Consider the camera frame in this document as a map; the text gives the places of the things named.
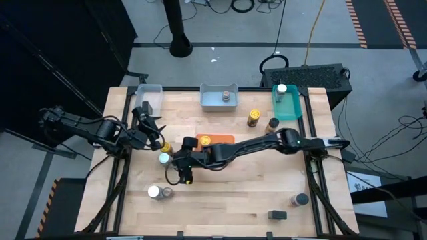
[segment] orange cutting board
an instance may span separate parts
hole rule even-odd
[[[211,139],[211,143],[234,143],[234,136],[233,135],[221,135],[221,134],[197,134],[196,138],[199,140],[199,145],[197,146],[196,151],[201,151],[201,143],[200,139],[203,136],[208,136]]]

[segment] teal plastic bin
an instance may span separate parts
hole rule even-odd
[[[293,121],[301,117],[301,103],[298,88],[295,85],[286,85],[285,96],[281,102],[276,103],[277,85],[273,86],[272,101],[274,117],[280,121]]]

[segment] concrete floor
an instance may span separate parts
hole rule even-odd
[[[158,31],[167,21],[161,1],[148,3],[144,0],[123,0],[139,38],[136,43],[152,43]],[[226,9],[229,1],[212,0],[217,11]],[[182,3],[183,17],[190,17],[194,8]],[[280,37],[281,43],[306,43],[320,0],[288,0]],[[251,11],[239,14],[233,11],[216,15],[209,8],[197,5],[198,14],[185,22],[187,36],[197,42],[268,42],[276,40],[281,7],[266,15]],[[171,34],[166,28],[157,42],[170,42]],[[358,43],[345,1],[326,1],[313,36],[314,43]],[[272,53],[273,49],[258,47],[200,47],[184,59],[176,59],[168,50],[160,48],[134,48],[128,69],[150,74],[148,83],[165,86],[198,86],[203,82],[215,84],[237,83],[239,86],[258,86],[261,75],[259,63]],[[300,66],[304,61],[305,49],[279,48],[290,60],[290,66]],[[427,50],[418,51],[427,61]],[[363,151],[381,136],[398,126],[402,115],[421,116],[423,100],[427,90],[422,83],[410,77],[415,71],[407,50],[369,49],[310,49],[308,65],[342,63],[351,71],[352,93],[348,97],[348,124],[353,133],[352,145]],[[281,61],[272,61],[266,68],[281,67]],[[135,77],[126,76],[122,85],[137,85]],[[333,111],[335,124],[341,105]],[[340,128],[346,138],[348,129],[341,119]],[[421,139],[412,140],[417,130],[407,129],[384,146],[373,152],[372,157],[384,157],[410,149]],[[73,137],[66,144],[88,157],[92,147],[83,139]],[[0,204],[0,232],[3,239],[14,239],[28,204],[35,181],[40,172],[45,154],[31,148],[31,144],[8,133],[0,133],[0,190],[3,193]],[[423,161],[426,143],[403,156],[380,161],[379,166],[400,174],[419,177],[425,175],[427,163]],[[84,177],[90,162],[82,157],[76,160],[55,156],[26,237],[36,233],[50,187],[58,177]],[[427,207],[427,199],[418,198],[419,206]],[[387,239],[411,239],[402,232],[361,226],[361,232]]]

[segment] white bottle cap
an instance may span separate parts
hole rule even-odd
[[[286,89],[287,89],[286,85],[284,85],[284,84],[279,84],[278,85],[278,92],[279,93],[285,93]]]
[[[170,156],[167,153],[161,153],[159,155],[159,162],[162,164],[167,163],[169,161],[169,159],[170,159]]]
[[[158,186],[151,186],[148,189],[148,195],[150,197],[157,197],[160,194],[160,188]]]

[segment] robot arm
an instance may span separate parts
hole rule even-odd
[[[108,155],[121,157],[127,147],[152,151],[162,148],[162,144],[156,140],[159,137],[163,138],[160,132],[165,126],[160,129],[157,127],[155,120],[160,117],[150,116],[152,108],[147,101],[143,102],[142,107],[136,107],[132,111],[139,124],[131,129],[127,129],[127,124],[115,116],[91,120],[67,113],[62,107],[42,109],[40,112],[42,113],[40,124],[46,131],[63,131],[78,135],[87,139],[90,144],[100,144]]]
[[[240,143],[218,143],[206,146],[200,152],[192,151],[197,147],[198,140],[185,137],[181,150],[173,156],[173,164],[178,170],[179,183],[192,184],[193,167],[203,167],[212,171],[220,171],[236,157],[255,153],[265,149],[275,149],[283,154],[295,154],[298,151],[310,151],[316,157],[328,154],[327,148],[345,148],[350,142],[339,138],[333,139],[306,139],[300,137],[295,129],[280,129],[261,137]]]

